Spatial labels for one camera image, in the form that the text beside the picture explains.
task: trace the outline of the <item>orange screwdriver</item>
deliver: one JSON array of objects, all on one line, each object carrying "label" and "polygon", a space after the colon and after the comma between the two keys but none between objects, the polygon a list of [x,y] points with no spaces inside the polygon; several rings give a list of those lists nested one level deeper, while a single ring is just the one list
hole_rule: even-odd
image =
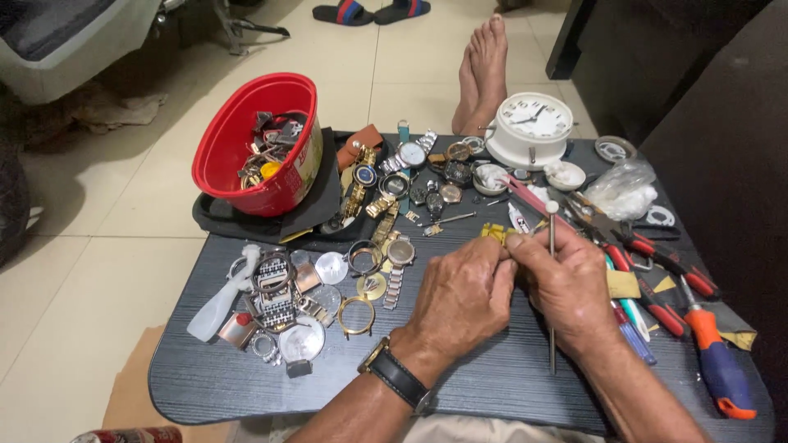
[{"label": "orange screwdriver", "polygon": [[689,301],[684,321],[689,324],[701,350],[701,373],[717,407],[732,419],[751,420],[757,414],[749,397],[747,376],[717,332],[714,314],[706,311],[693,296],[682,275],[682,289]]}]

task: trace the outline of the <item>foot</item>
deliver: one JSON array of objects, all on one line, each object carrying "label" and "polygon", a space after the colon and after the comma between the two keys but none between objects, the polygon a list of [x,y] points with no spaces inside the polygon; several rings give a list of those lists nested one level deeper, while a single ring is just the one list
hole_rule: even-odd
[{"label": "foot", "polygon": [[494,14],[470,37],[470,65],[479,90],[479,104],[500,106],[507,98],[506,56],[509,49],[504,19]]},{"label": "foot", "polygon": [[452,118],[452,132],[459,135],[468,122],[470,113],[479,103],[479,88],[476,86],[474,71],[470,67],[470,43],[465,47],[463,63],[459,66],[459,105]]}]

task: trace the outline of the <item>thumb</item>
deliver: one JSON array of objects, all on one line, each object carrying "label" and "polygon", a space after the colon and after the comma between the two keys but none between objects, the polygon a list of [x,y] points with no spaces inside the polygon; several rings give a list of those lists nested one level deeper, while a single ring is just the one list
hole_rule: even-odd
[{"label": "thumb", "polygon": [[561,270],[561,265],[550,256],[550,252],[538,240],[530,236],[523,234],[507,235],[506,249],[516,262],[533,272],[537,280],[549,277]]},{"label": "thumb", "polygon": [[504,260],[498,265],[492,280],[492,294],[490,295],[490,308],[496,315],[509,319],[509,305],[511,293],[515,290],[515,274],[517,262],[512,259]]}]

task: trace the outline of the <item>slipper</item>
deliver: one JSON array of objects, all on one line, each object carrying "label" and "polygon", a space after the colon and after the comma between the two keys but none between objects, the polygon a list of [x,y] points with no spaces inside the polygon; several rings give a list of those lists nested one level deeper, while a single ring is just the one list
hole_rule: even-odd
[{"label": "slipper", "polygon": [[374,16],[354,0],[342,0],[338,6],[315,6],[312,17],[345,26],[363,26],[374,20]]},{"label": "slipper", "polygon": [[375,13],[375,23],[392,24],[406,18],[422,16],[432,6],[422,0],[394,0],[394,2]]}]

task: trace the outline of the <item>small white bowl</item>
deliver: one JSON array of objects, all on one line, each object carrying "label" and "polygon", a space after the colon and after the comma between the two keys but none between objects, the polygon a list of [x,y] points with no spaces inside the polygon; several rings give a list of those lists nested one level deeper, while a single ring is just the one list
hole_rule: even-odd
[{"label": "small white bowl", "polygon": [[[500,169],[503,172],[503,175],[506,174],[506,170],[504,168],[498,166],[498,165],[492,165],[492,164],[481,165],[476,170],[478,171],[481,168],[487,168],[487,169],[497,168],[497,169]],[[486,186],[481,184],[479,179],[476,177],[476,171],[474,171],[474,188],[476,188],[476,190],[479,191],[480,194],[487,195],[488,197],[494,197],[496,195],[501,195],[504,192],[506,192],[506,189],[507,189],[506,186],[503,186],[503,185],[501,185],[500,188],[495,188],[495,189],[487,188]]]},{"label": "small white bowl", "polygon": [[581,169],[580,166],[577,166],[574,163],[563,162],[563,167],[566,169],[572,169],[575,172],[575,174],[578,175],[578,177],[582,177],[582,180],[580,180],[578,183],[567,183],[566,181],[559,180],[554,175],[545,174],[547,176],[547,182],[552,187],[558,189],[559,191],[569,192],[569,191],[574,191],[577,188],[580,188],[583,185],[583,183],[585,183],[585,171],[583,171],[583,169]]}]

